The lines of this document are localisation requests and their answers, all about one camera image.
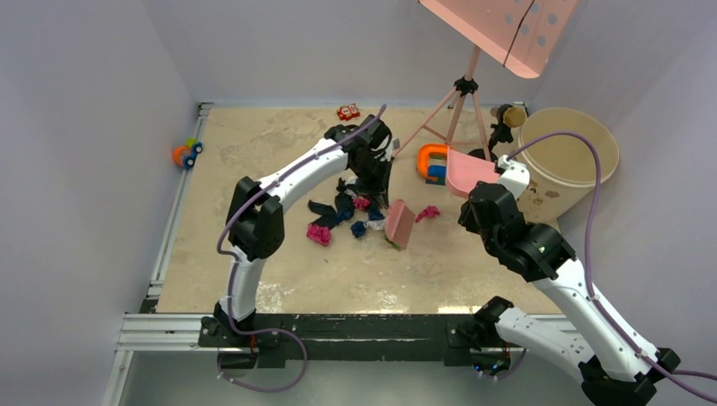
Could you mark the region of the pink dustpan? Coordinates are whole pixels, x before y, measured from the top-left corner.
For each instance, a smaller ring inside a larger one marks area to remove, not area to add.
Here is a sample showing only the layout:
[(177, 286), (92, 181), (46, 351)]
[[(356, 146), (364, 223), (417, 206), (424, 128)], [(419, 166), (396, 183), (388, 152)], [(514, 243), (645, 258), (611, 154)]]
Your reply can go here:
[(452, 195), (467, 199), (479, 181), (495, 183), (498, 178), (493, 162), (454, 149), (447, 151), (445, 182)]

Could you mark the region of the magenta paper scrap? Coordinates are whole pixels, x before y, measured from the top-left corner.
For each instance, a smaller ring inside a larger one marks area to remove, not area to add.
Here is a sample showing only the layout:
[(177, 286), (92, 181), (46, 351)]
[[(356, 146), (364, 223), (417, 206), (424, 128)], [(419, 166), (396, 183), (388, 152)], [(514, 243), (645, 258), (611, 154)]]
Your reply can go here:
[(365, 197), (355, 197), (353, 199), (353, 207), (359, 211), (368, 211), (372, 203), (370, 199)]

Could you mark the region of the pink paper scrap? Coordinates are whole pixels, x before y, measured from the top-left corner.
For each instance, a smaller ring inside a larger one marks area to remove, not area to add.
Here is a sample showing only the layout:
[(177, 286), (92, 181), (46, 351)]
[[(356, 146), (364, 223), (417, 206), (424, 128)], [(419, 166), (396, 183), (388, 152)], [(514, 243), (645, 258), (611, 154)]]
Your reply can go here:
[(441, 211), (436, 206), (426, 206), (423, 210), (419, 212), (419, 214), (415, 217), (415, 222), (421, 222), (425, 218), (434, 218), (438, 217), (441, 214)]

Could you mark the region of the small blue paper scrap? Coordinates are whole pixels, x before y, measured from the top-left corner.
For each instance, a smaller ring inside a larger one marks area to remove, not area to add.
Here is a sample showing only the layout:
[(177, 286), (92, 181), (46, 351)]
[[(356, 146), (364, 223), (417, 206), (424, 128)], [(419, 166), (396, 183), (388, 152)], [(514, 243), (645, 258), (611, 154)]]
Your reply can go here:
[(368, 210), (367, 215), (370, 222), (379, 222), (386, 219), (386, 216), (379, 209)]

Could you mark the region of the white paper scrap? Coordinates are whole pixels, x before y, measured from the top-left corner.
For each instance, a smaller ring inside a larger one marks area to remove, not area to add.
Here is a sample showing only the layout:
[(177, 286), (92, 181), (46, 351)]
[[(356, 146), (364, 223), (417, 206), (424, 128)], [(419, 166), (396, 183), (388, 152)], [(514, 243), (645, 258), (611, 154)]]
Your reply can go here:
[(386, 229), (386, 219), (368, 220), (364, 224), (367, 228), (371, 228), (376, 231), (383, 231)]

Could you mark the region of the pink hand brush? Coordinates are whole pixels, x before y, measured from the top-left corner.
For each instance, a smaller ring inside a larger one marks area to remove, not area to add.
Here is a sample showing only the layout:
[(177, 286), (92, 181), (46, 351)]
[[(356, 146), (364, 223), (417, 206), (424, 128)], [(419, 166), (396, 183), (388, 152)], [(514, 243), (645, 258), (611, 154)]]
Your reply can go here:
[(385, 235), (405, 250), (416, 217), (408, 204), (411, 200), (408, 187), (412, 185), (413, 176), (398, 161), (393, 161), (388, 168), (383, 182), (387, 204)]

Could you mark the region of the dark blue paper scrap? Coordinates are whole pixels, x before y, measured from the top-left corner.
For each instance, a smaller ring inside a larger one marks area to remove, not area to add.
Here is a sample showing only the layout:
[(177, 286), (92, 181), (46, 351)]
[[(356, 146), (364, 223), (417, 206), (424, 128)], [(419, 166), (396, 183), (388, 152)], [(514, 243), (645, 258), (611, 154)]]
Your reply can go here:
[(362, 221), (356, 221), (350, 226), (350, 230), (355, 239), (360, 239), (367, 233), (366, 223)]

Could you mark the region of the green paper scrap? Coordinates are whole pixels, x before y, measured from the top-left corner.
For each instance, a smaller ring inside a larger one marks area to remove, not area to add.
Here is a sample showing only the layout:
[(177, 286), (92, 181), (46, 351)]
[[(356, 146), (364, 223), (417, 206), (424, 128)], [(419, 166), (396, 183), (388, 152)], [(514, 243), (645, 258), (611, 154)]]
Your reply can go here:
[(390, 240), (390, 239), (388, 239), (388, 238), (384, 238), (384, 240), (385, 240), (393, 249), (399, 250), (399, 251), (402, 249), (398, 244), (396, 244), (396, 243), (393, 242), (392, 240)]

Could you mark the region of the round magenta paper ball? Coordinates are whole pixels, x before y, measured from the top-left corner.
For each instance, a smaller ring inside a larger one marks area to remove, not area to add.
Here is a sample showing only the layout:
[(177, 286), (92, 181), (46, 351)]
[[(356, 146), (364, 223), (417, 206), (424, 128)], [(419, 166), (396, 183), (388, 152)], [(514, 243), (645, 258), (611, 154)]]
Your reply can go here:
[(331, 243), (331, 229), (310, 223), (307, 227), (306, 237), (314, 243), (326, 247)]

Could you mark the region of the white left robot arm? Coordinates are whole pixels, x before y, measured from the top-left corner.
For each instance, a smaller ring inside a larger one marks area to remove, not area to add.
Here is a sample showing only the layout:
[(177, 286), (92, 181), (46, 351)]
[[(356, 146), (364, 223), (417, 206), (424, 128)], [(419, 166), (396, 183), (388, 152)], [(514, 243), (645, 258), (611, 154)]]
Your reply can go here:
[(256, 291), (266, 260), (285, 239), (288, 210), (316, 186), (346, 170), (354, 178), (339, 184), (340, 202), (325, 216), (325, 228), (348, 219), (354, 199), (366, 199), (371, 211), (388, 207), (388, 189), (395, 139), (380, 115), (370, 114), (360, 125), (338, 124), (302, 156), (272, 174), (253, 180), (245, 176), (235, 185), (225, 227), (216, 251), (230, 260), (227, 291), (202, 330), (232, 346), (249, 341), (256, 331)]

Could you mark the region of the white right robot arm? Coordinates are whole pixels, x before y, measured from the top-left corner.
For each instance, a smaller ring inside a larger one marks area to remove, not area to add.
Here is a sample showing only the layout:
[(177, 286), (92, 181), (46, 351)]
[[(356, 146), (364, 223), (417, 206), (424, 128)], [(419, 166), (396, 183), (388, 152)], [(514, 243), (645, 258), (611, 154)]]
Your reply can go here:
[(502, 340), (537, 354), (576, 380), (594, 405), (647, 404), (657, 382), (677, 369), (679, 356), (645, 339), (602, 297), (555, 228), (524, 219), (517, 197), (529, 180), (522, 163), (500, 159), (469, 193), (458, 222), (481, 237), (489, 255), (553, 302), (577, 335), (495, 296), (474, 316), (474, 342)]

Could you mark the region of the blue duplo block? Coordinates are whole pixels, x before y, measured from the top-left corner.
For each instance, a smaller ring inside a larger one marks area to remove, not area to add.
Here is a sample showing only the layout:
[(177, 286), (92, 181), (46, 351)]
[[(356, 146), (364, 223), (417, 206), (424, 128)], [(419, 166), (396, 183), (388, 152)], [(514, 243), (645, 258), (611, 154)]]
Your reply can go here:
[(443, 166), (443, 165), (428, 166), (425, 182), (427, 184), (445, 185), (446, 184), (446, 166)]

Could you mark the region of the black microphone stand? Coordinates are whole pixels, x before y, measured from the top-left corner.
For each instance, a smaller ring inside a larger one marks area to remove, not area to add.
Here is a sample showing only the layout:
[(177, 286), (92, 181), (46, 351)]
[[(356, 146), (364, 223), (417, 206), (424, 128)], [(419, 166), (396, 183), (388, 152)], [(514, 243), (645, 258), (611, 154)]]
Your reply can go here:
[(512, 104), (502, 104), (499, 107), (492, 107), (490, 115), (497, 120), (492, 123), (490, 128), (492, 133), (489, 137), (488, 152), (490, 153), (489, 161), (495, 162), (497, 155), (493, 152), (499, 143), (510, 144), (514, 141), (512, 130), (521, 127), (527, 120), (527, 113), (522, 107)]

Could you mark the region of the orange toy car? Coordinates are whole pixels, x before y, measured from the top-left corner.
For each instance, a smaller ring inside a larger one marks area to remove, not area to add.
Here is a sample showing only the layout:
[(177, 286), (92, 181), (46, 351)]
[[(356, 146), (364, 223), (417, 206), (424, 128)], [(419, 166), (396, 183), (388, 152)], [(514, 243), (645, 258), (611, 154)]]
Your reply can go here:
[(197, 160), (197, 156), (203, 151), (203, 143), (196, 138), (187, 139), (183, 145), (177, 146), (172, 151), (172, 161), (185, 170), (191, 169)]

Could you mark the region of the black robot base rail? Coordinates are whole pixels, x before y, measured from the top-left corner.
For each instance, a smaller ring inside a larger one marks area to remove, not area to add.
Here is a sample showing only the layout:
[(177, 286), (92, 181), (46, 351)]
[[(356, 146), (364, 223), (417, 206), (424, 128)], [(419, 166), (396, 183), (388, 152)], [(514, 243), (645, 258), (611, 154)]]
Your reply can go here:
[(441, 362), (500, 375), (523, 350), (467, 314), (253, 314), (231, 327), (200, 320), (198, 345), (226, 353), (230, 369), (282, 368), (289, 360)]

